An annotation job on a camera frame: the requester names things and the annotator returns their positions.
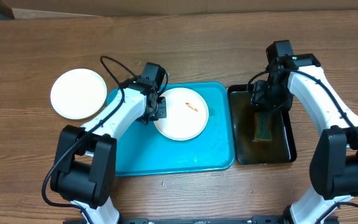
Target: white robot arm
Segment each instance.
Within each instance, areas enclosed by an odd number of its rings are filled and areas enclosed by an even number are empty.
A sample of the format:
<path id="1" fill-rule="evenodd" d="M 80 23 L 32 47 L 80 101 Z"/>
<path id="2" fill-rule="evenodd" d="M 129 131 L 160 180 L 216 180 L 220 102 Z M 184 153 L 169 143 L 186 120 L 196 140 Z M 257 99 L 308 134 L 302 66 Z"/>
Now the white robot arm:
<path id="1" fill-rule="evenodd" d="M 358 150 L 358 116 L 328 83 L 314 55 L 294 55 L 288 40 L 274 42 L 266 53 L 269 77 L 254 84 L 251 102 L 270 111 L 277 105 L 290 110 L 295 95 L 320 135 L 310 164 L 312 185 L 286 208 L 284 219 L 291 224 L 323 223 L 339 202 L 358 196 L 358 152 L 346 156 L 347 148 Z"/>
<path id="2" fill-rule="evenodd" d="M 165 98 L 158 92 L 166 74 L 160 65 L 147 63 L 140 77 L 124 84 L 124 101 L 119 90 L 97 117 L 80 128 L 67 126 L 60 134 L 55 162 L 68 152 L 68 146 L 92 131 L 75 152 L 80 156 L 92 156 L 92 164 L 75 161 L 74 152 L 71 152 L 51 177 L 51 189 L 82 208 L 86 223 L 115 224 L 119 221 L 119 212 L 110 198 L 116 168 L 116 144 L 135 120 L 147 124 L 166 117 Z M 104 123 L 96 128 L 101 120 L 105 120 Z"/>
<path id="3" fill-rule="evenodd" d="M 353 125 L 358 126 L 358 116 L 355 115 L 340 99 L 338 94 L 328 83 L 324 75 L 324 70 L 321 67 L 316 67 L 315 65 L 304 66 L 300 67 L 299 71 L 305 72 L 318 80 L 321 80 L 321 82 L 328 87 L 330 92 L 335 96 L 337 102 L 347 113 L 347 117 L 351 120 Z M 288 79 L 288 89 L 301 101 L 316 126 L 319 135 L 324 129 L 329 129 L 332 126 L 349 128 L 349 125 L 341 117 L 341 114 L 338 112 L 326 91 L 313 80 L 310 80 L 308 77 L 304 77 L 299 73 L 291 72 Z M 334 205 L 334 203 L 347 202 L 352 198 L 353 197 L 350 195 L 342 195 L 334 197 L 331 200 L 325 200 L 324 197 L 318 194 L 311 185 L 304 196 L 291 206 L 290 213 L 292 220 L 294 224 L 314 224 L 322 214 Z"/>

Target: wood grain surface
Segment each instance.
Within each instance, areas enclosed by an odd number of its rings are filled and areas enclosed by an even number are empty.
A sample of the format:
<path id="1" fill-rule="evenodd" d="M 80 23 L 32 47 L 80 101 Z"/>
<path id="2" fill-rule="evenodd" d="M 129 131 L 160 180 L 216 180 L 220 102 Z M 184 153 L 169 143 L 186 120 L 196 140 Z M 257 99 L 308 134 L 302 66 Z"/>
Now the wood grain surface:
<path id="1" fill-rule="evenodd" d="M 313 53 L 344 102 L 358 114 L 358 11 L 278 12 L 200 16 L 99 17 L 0 21 L 0 223 L 61 223 L 80 218 L 49 207 L 42 181 L 60 131 L 83 121 L 51 107 L 54 81 L 89 68 L 115 85 L 99 62 L 114 57 L 136 73 L 161 64 L 171 83 L 245 83 L 267 64 L 265 48 L 290 39 L 296 54 Z M 118 79 L 129 75 L 109 63 Z M 291 164 L 241 166 L 220 172 L 117 178 L 111 192 L 123 217 L 240 218 L 281 214 L 310 185 L 308 169 L 319 136 L 294 100 L 290 117 L 298 159 Z M 64 202 L 48 191 L 56 202 Z M 358 209 L 338 210 L 358 223 Z"/>

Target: white paper plate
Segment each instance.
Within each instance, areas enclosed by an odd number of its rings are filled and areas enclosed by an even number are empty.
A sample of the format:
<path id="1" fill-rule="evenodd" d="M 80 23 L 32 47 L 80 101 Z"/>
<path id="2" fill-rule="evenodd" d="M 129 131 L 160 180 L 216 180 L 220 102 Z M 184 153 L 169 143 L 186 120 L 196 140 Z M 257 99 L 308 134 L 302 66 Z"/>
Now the white paper plate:
<path id="1" fill-rule="evenodd" d="M 199 135 L 208 122 L 208 106 L 202 96 L 188 88 L 173 88 L 161 96 L 167 104 L 167 118 L 154 121 L 167 138 L 184 141 Z"/>
<path id="2" fill-rule="evenodd" d="M 83 119 L 95 114 L 106 97 L 107 87 L 102 77 L 85 68 L 64 73 L 50 91 L 53 108 L 68 119 Z"/>

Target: black tray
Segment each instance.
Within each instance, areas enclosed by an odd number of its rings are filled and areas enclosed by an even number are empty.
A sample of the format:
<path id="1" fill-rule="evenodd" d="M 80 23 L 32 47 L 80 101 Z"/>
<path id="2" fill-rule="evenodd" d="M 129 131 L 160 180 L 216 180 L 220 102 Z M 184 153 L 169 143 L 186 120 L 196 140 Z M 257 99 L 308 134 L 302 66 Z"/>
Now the black tray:
<path id="1" fill-rule="evenodd" d="M 253 116 L 247 85 L 233 85 L 227 90 L 236 160 L 240 164 L 293 162 L 296 148 L 288 112 L 272 116 L 271 141 L 255 141 Z"/>

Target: blue tray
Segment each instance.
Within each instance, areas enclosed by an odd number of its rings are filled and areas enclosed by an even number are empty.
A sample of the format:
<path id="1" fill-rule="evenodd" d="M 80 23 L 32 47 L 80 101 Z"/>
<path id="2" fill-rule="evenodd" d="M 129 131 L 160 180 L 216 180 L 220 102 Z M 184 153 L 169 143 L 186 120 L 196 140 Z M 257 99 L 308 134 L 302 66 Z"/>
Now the blue tray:
<path id="1" fill-rule="evenodd" d="M 234 143 L 227 91 L 217 82 L 168 85 L 199 93 L 209 109 L 208 123 L 197 137 L 174 141 L 159 133 L 153 122 L 133 122 L 117 144 L 117 176 L 172 174 L 222 170 L 234 161 Z M 110 104 L 117 94 L 107 98 Z"/>

